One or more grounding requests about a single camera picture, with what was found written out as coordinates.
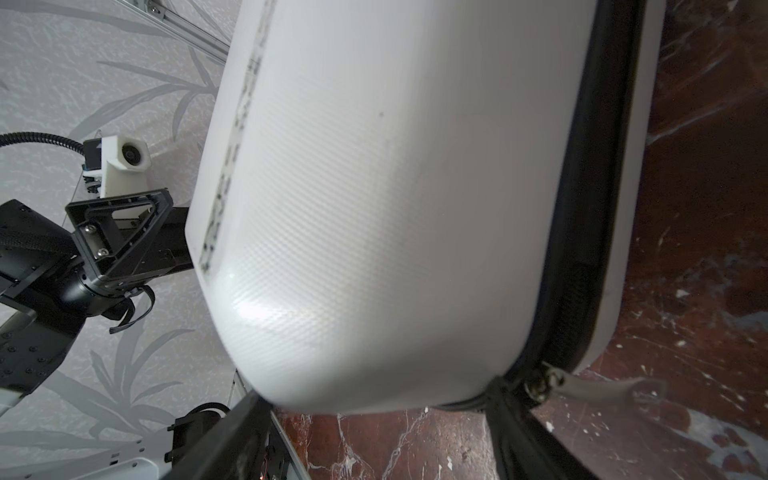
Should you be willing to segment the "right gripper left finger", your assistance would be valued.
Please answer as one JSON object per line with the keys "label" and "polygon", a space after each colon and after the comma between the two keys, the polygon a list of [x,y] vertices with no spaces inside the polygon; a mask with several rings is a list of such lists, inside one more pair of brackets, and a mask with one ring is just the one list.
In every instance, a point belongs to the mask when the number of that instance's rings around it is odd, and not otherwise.
{"label": "right gripper left finger", "polygon": [[167,479],[274,479],[273,405],[249,392],[233,408],[202,404],[168,427]]}

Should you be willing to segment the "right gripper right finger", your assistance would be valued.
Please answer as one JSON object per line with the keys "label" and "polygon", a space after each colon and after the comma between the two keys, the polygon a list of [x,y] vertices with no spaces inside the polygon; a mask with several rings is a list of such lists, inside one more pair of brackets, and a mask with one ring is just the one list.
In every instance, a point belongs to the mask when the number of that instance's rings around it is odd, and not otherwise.
{"label": "right gripper right finger", "polygon": [[499,478],[597,479],[523,406],[505,379],[495,378],[485,397],[485,418]]}

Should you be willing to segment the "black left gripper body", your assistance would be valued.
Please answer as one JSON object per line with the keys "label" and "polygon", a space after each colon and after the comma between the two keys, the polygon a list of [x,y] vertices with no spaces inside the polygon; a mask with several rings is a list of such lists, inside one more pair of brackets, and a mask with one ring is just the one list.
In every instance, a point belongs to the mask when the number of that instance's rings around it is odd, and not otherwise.
{"label": "black left gripper body", "polygon": [[148,283],[192,268],[184,234],[189,209],[166,189],[73,202],[65,211],[78,259],[62,281],[62,305],[85,317],[134,318]]}

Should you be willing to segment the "black and white suitcase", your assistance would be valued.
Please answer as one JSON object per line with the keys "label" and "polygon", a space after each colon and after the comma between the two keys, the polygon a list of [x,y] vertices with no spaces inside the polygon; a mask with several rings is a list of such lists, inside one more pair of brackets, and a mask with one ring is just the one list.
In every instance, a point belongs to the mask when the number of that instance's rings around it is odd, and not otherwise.
{"label": "black and white suitcase", "polygon": [[662,1],[245,1],[186,223],[239,373],[473,409],[616,329]]}

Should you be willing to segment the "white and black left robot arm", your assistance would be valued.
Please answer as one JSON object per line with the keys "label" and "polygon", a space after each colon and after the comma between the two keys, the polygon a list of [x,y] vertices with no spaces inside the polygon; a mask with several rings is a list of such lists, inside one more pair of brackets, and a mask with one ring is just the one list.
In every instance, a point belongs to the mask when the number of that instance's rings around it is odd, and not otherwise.
{"label": "white and black left robot arm", "polygon": [[155,278],[193,266],[189,210],[168,190],[73,202],[65,229],[18,200],[1,206],[1,410],[33,393],[63,363],[87,319],[141,321],[134,300]]}

